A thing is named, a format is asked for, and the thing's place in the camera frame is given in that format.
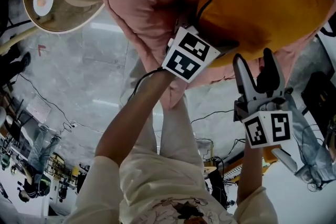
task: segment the blue jeans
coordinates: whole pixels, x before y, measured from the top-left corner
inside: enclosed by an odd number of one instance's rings
[[[47,167],[48,160],[60,141],[60,138],[54,137],[50,144],[46,148],[43,148],[43,142],[47,131],[38,129],[38,132],[39,134],[28,156],[28,163],[38,171],[38,175],[35,176],[34,180],[36,183],[40,181],[42,174]]]

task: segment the black pants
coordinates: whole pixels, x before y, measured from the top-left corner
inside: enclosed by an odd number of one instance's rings
[[[7,54],[0,56],[0,87],[8,83],[12,77],[21,73],[24,64],[20,61],[12,62],[17,58],[13,50],[9,50]]]

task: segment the black hair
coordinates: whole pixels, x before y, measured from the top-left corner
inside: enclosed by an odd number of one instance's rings
[[[20,190],[20,192],[19,192],[19,198],[20,198],[20,200],[23,201],[23,202],[28,202],[28,201],[29,201],[29,199],[28,199],[27,197],[24,197],[24,196],[22,195],[22,190]]]

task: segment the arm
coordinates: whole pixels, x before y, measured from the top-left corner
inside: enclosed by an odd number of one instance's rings
[[[252,149],[246,140],[243,166],[241,169],[237,205],[262,186],[262,148]]]
[[[22,164],[22,169],[23,169],[23,171],[24,171],[25,174],[26,174],[27,182],[28,182],[30,185],[32,185],[32,184],[33,184],[33,179],[32,179],[32,177],[31,177],[30,172],[27,170],[27,167],[26,167],[24,164]]]
[[[173,81],[168,71],[154,73],[145,79],[136,95],[121,109],[100,139],[96,156],[105,156],[119,166],[132,150],[155,104]]]

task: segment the tiled floor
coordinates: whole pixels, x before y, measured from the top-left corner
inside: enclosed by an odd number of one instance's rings
[[[10,11],[14,22],[26,18],[20,0],[11,0]],[[1,41],[27,27],[5,33]],[[38,45],[46,46],[41,55]],[[64,35],[39,31],[23,40],[20,47],[32,56],[23,75],[32,81],[42,96],[59,106],[68,120],[90,127],[78,125],[71,132],[64,131],[57,152],[69,165],[90,164],[102,132],[118,112],[121,87],[137,59],[137,52],[106,10],[80,30]],[[310,71],[320,69],[324,57],[321,46],[310,44],[293,75],[301,81],[308,79],[310,75],[301,71],[305,66],[309,66]],[[295,80],[291,80],[291,85],[296,86]],[[21,77],[18,77],[14,89],[15,97],[25,100],[24,105],[36,95],[31,85]],[[231,80],[190,89],[186,96],[193,120],[214,111],[231,110],[239,94],[235,80]],[[51,105],[51,108],[46,124],[60,131],[67,120],[55,106]],[[161,126],[162,109],[158,104],[154,109],[154,129],[158,140]],[[242,124],[233,122],[233,112],[214,114],[195,122],[193,128],[197,138],[214,141],[214,153],[221,157],[228,154],[236,138],[245,136]],[[199,141],[199,144],[204,158],[209,157],[206,155],[209,142]],[[243,145],[238,143],[231,156],[242,148]]]

